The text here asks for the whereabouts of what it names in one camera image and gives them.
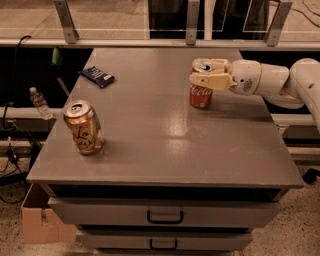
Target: drawer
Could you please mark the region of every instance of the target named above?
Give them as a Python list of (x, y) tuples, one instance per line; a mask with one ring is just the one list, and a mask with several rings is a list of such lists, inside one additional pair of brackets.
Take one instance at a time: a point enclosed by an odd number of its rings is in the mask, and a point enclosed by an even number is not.
[(130, 249), (95, 249), (94, 255), (97, 256), (233, 256), (229, 251), (157, 251), (157, 250), (130, 250)]
[(277, 202), (50, 198), (66, 224), (184, 227), (264, 227)]
[(251, 241), (251, 234), (210, 232), (152, 232), (125, 230), (79, 230), (80, 241), (89, 248), (144, 249), (153, 251), (237, 251)]

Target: red and white can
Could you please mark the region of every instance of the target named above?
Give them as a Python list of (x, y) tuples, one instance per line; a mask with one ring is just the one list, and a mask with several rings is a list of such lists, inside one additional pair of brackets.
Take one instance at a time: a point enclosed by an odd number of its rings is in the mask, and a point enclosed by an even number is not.
[[(192, 62), (191, 72), (210, 72), (213, 67), (209, 61), (205, 59), (195, 59)], [(210, 106), (212, 98), (212, 89), (190, 84), (190, 104), (199, 109), (207, 109)]]

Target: gray tabletop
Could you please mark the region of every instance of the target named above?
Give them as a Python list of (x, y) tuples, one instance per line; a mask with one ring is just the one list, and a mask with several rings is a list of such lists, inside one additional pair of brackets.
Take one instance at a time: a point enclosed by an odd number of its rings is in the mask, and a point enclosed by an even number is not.
[(48, 184), (301, 187), (302, 180), (258, 96), (214, 92), (209, 110), (189, 104), (188, 77), (199, 57), (240, 59), (235, 49), (95, 49), (86, 67), (111, 73), (100, 89), (80, 77), (69, 101), (86, 99), (105, 144), (77, 152), (62, 114), (27, 179)]

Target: metal post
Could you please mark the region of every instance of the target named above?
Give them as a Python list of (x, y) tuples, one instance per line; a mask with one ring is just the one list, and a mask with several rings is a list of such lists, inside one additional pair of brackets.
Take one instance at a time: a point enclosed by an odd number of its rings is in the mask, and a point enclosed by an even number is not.
[(265, 37), (265, 43), (268, 46), (276, 46), (280, 40), (281, 31), (288, 17), (293, 0), (280, 0), (270, 29)]
[(200, 0), (188, 0), (186, 44), (189, 46), (196, 44), (199, 9)]
[(73, 24), (67, 0), (54, 0), (54, 4), (59, 15), (66, 42), (68, 44), (76, 43), (79, 38), (79, 34)]

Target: concrete floor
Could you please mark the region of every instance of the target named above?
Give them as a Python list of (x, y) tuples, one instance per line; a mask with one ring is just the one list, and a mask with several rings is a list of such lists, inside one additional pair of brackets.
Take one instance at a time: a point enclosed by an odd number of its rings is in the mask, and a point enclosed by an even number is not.
[[(117, 4), (106, 15), (106, 8), (97, 12), (102, 3), (95, 0), (71, 1), (74, 21), (83, 38), (130, 38), (146, 39), (144, 1), (115, 1)], [(319, 0), (305, 0), (314, 12), (320, 12)], [(303, 11), (316, 24), (320, 17), (310, 12), (302, 0), (295, 0), (294, 9)], [(104, 29), (93, 30), (97, 24)], [(125, 28), (106, 31), (105, 28)], [(320, 29), (301, 13), (292, 10), (281, 36), (282, 41), (320, 40)], [(32, 4), (23, 0), (0, 0), (0, 37), (17, 38), (30, 33), (36, 38), (61, 38), (62, 30), (52, 6), (52, 1), (33, 0)], [(2, 158), (0, 169), (7, 159)], [(0, 187), (0, 196), (16, 200), (24, 195), (25, 183)], [(283, 211), (265, 228), (253, 231), (253, 242), (242, 252), (242, 256), (318, 256), (320, 255), (320, 180), (306, 184), (303, 189), (291, 190), (281, 201)], [(25, 245), (22, 240), (21, 203), (0, 202), (0, 255), (4, 256), (89, 256), (93, 252), (81, 243)]]

